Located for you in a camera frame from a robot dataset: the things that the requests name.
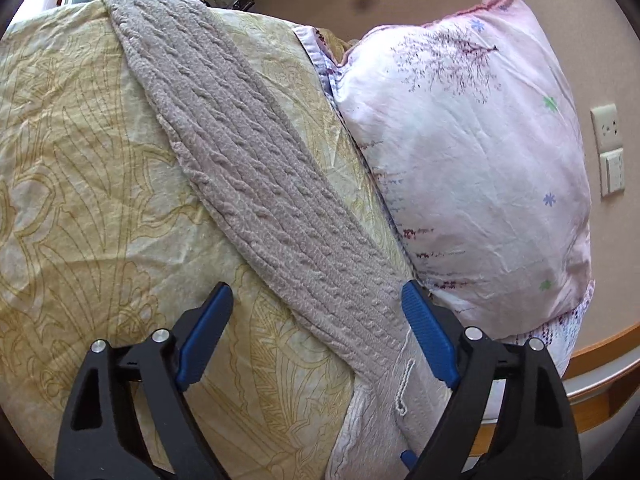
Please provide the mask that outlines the beige wall power socket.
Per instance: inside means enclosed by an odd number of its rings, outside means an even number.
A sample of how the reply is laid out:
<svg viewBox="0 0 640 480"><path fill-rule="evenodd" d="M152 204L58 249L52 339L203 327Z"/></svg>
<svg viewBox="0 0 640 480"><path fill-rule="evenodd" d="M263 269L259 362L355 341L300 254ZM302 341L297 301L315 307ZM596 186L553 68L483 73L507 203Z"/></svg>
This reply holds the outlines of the beige wall power socket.
<svg viewBox="0 0 640 480"><path fill-rule="evenodd" d="M598 153L618 150L623 146L620 118L614 103L593 107L590 110Z"/></svg>

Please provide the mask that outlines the pink floral upper pillow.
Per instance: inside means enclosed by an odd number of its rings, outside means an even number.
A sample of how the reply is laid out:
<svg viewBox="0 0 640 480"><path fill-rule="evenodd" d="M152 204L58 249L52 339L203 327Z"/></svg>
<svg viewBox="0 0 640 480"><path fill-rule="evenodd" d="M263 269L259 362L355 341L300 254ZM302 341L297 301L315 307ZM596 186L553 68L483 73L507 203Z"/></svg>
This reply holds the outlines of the pink floral upper pillow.
<svg viewBox="0 0 640 480"><path fill-rule="evenodd" d="M504 338L588 300L582 133L524 0L372 29L329 78L416 274L463 323Z"/></svg>

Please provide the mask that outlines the wooden bed headboard frame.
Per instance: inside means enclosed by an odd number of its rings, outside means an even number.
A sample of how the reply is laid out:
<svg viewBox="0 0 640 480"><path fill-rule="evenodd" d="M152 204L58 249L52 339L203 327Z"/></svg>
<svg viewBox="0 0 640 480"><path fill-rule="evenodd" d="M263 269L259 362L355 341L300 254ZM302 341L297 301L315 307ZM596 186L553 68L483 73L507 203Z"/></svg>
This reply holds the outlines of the wooden bed headboard frame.
<svg viewBox="0 0 640 480"><path fill-rule="evenodd" d="M580 434L616 415L639 388L639 324L576 352L564 387Z"/></svg>

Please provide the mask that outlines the beige cable knit sweater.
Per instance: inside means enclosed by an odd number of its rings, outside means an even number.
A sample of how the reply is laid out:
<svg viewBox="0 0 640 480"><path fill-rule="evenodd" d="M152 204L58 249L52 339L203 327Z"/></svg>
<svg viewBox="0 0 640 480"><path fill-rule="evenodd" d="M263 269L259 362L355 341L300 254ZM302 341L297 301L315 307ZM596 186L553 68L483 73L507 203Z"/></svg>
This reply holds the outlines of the beige cable knit sweater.
<svg viewBox="0 0 640 480"><path fill-rule="evenodd" d="M401 309L408 271L363 229L212 11L196 0L100 1L218 228L354 372L335 457L425 450L449 396Z"/></svg>

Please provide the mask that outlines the beige wall light switch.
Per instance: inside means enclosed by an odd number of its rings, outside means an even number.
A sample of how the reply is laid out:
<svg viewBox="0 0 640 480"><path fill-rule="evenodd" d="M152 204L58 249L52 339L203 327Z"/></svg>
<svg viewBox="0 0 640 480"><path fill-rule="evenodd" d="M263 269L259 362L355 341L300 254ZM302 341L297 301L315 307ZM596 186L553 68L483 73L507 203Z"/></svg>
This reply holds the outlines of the beige wall light switch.
<svg viewBox="0 0 640 480"><path fill-rule="evenodd" d="M625 189L624 150L608 151L600 155L601 196L609 196Z"/></svg>

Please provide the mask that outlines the yellow patterned bed sheet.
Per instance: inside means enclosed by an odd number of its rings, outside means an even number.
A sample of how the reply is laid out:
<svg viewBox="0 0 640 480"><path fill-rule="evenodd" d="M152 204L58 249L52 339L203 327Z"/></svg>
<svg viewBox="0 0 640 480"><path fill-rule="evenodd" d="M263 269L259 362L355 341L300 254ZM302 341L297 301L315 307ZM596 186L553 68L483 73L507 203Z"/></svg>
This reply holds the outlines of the yellow patterned bed sheet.
<svg viewBox="0 0 640 480"><path fill-rule="evenodd" d="M90 344L142 341L219 282L232 317L186 400L235 479L334 479L354 373L193 192L99 1L1 41L1 405L54 465Z"/></svg>

